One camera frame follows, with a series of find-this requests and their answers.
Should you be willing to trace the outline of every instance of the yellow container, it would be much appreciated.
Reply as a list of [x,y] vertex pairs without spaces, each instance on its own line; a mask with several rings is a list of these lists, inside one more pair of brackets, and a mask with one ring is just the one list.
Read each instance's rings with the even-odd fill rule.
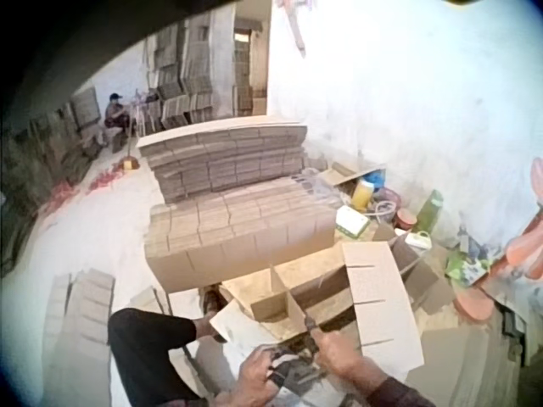
[[368,181],[358,181],[356,184],[353,198],[350,204],[356,210],[366,210],[366,206],[370,203],[373,195],[373,184]]

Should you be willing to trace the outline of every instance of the green bottle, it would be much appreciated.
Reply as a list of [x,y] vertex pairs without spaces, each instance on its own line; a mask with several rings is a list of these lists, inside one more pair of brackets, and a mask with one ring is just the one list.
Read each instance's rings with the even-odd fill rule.
[[435,224],[438,222],[439,212],[443,207],[443,196],[439,191],[433,190],[423,208],[417,215],[417,224],[413,227],[414,232],[425,231],[432,233]]

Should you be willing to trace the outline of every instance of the bottle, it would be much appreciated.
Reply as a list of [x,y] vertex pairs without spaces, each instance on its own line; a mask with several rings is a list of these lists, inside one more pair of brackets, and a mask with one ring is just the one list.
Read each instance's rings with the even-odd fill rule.
[[350,204],[356,210],[366,210],[366,206],[369,204],[373,195],[373,184],[368,181],[359,180],[356,184],[356,189],[353,193],[353,198],[350,200]]
[[417,215],[417,224],[413,228],[414,232],[425,231],[432,233],[435,224],[438,222],[439,212],[443,207],[443,196],[439,191],[433,190],[423,208]]

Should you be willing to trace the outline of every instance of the black pants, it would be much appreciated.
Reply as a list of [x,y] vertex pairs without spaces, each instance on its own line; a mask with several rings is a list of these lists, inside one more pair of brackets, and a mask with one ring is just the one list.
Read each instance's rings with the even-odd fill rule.
[[121,309],[109,318],[108,332],[111,352],[132,406],[199,399],[177,375],[168,356],[168,350],[196,339],[191,320]]

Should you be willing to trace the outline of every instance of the person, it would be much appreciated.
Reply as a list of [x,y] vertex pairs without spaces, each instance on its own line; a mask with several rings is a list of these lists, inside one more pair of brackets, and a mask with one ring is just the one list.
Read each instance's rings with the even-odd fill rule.
[[[177,375],[168,351],[192,341],[214,335],[210,324],[220,308],[220,294],[204,294],[204,317],[188,320],[139,309],[121,309],[109,319],[109,345],[120,379],[132,406],[190,407],[208,405]],[[316,362],[351,383],[374,407],[434,406],[415,389],[386,375],[371,359],[355,350],[353,343],[339,332],[311,330],[319,352]],[[215,407],[263,407],[272,401],[279,388],[268,380],[272,366],[269,346],[255,349],[241,364],[239,377],[230,392],[220,393]]]
[[130,115],[126,111],[126,108],[119,103],[121,99],[118,93],[111,93],[109,95],[109,104],[105,110],[104,124],[106,127],[122,127],[127,129],[130,123]]

